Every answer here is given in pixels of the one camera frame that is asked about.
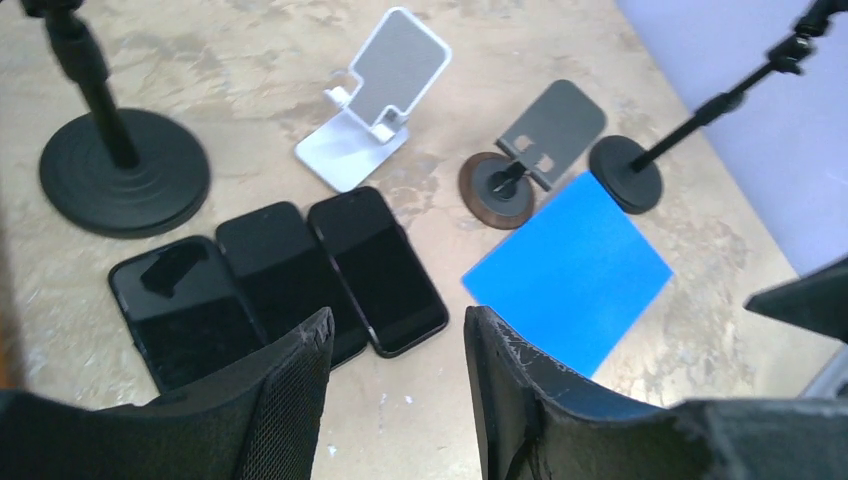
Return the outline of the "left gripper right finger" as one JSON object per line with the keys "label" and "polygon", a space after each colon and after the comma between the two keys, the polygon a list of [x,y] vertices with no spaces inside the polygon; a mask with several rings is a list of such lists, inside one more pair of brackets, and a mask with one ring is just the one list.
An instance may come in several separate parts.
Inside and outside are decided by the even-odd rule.
{"label": "left gripper right finger", "polygon": [[609,390],[487,307],[464,320],[486,479],[843,479],[843,399],[690,399],[669,409]]}

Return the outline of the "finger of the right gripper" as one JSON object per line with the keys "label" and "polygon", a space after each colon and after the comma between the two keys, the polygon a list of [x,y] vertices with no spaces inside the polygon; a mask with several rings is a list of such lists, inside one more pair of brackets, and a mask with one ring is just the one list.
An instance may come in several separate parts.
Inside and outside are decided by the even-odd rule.
{"label": "finger of the right gripper", "polygon": [[744,308],[847,343],[847,257],[760,291],[747,299]]}

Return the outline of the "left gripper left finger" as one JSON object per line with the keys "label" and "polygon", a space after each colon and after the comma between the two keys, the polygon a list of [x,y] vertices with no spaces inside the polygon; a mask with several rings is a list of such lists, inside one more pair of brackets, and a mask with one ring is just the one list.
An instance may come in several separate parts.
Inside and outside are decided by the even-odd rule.
{"label": "left gripper left finger", "polygon": [[321,309],[274,343],[142,405],[86,410],[1,394],[5,479],[307,479],[335,325]]}

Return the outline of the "black phone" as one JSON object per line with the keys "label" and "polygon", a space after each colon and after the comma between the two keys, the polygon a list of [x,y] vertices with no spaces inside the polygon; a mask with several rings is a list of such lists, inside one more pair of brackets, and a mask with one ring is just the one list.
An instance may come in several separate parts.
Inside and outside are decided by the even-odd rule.
{"label": "black phone", "polygon": [[111,268],[110,290],[161,393],[204,378],[268,343],[218,246],[189,236]]}
{"label": "black phone", "polygon": [[307,222],[342,277],[380,356],[397,357],[448,325],[444,301],[377,189],[358,187],[317,202]]}

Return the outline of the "black smartphone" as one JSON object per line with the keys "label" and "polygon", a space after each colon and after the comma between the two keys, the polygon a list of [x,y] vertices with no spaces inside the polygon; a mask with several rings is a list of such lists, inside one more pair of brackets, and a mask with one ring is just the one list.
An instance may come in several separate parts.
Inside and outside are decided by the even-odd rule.
{"label": "black smartphone", "polygon": [[365,350],[361,315],[294,204],[277,202],[227,220],[215,236],[269,341],[328,307],[335,322],[331,365]]}

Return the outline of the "black round-base phone stand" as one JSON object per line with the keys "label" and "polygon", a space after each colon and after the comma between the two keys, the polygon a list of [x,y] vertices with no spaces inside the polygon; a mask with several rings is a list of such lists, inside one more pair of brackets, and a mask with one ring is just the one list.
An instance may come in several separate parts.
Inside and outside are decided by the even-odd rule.
{"label": "black round-base phone stand", "polygon": [[24,1],[43,20],[54,56],[75,83],[88,111],[59,128],[39,162],[42,191],[76,226],[105,237],[148,238],[168,232],[199,211],[211,172],[190,130],[158,113],[120,108],[109,68],[78,1]]}

